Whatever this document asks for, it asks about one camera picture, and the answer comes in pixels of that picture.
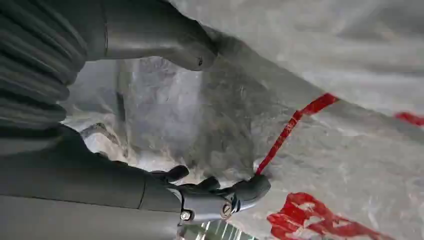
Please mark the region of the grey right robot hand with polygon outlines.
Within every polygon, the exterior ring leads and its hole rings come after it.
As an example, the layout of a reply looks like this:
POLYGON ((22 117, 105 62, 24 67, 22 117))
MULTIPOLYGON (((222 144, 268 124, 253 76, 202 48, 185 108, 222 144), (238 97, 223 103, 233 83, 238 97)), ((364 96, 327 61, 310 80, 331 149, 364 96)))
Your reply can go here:
POLYGON ((202 71, 217 53, 166 0, 1 1, 1 239, 173 240, 180 226, 253 207, 271 187, 264 175, 175 185, 187 167, 112 161, 63 124, 60 102, 89 61, 162 57, 202 71))

